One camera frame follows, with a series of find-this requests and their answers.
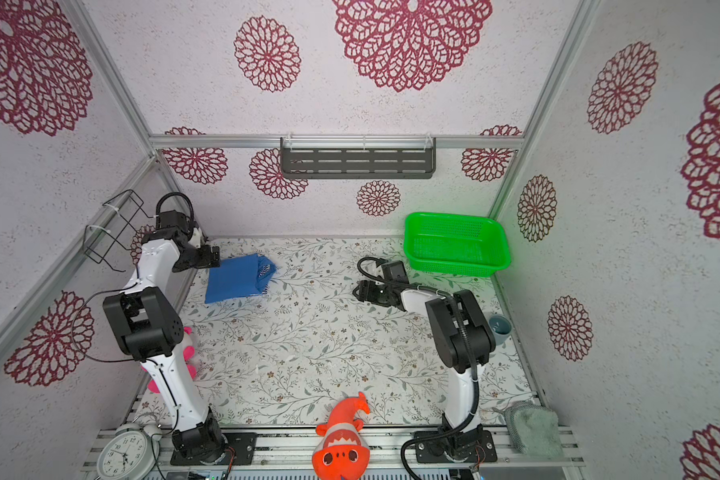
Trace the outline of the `blue white striped tank top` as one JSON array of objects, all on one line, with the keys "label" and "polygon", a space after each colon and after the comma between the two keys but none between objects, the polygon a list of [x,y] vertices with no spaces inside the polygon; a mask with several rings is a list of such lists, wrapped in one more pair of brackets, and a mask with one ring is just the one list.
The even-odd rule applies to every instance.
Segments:
[{"label": "blue white striped tank top", "polygon": [[265,294],[270,280],[277,271],[272,260],[264,255],[257,256],[257,274],[255,287],[258,294]]}]

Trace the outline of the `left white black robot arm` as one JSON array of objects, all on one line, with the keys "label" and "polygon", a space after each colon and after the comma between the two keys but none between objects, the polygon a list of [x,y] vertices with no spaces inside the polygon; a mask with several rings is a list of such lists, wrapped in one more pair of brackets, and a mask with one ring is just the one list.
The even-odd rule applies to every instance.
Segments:
[{"label": "left white black robot arm", "polygon": [[171,416],[171,440],[179,458],[219,461],[226,438],[184,358],[185,327],[163,289],[173,273],[219,264],[216,247],[203,243],[192,214],[156,214],[139,262],[126,286],[107,296],[103,312],[120,350],[148,372]]}]

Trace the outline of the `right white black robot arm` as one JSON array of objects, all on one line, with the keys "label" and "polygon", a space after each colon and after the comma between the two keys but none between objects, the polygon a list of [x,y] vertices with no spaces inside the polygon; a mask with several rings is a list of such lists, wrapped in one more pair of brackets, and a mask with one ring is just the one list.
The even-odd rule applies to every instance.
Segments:
[{"label": "right white black robot arm", "polygon": [[412,283],[400,261],[366,256],[358,260],[357,270],[363,279],[352,291],[355,299],[425,317],[436,352],[447,369],[442,424],[435,433],[419,434],[414,439],[417,461],[486,461],[487,433],[479,412],[479,381],[497,341],[473,292],[448,293]]}]

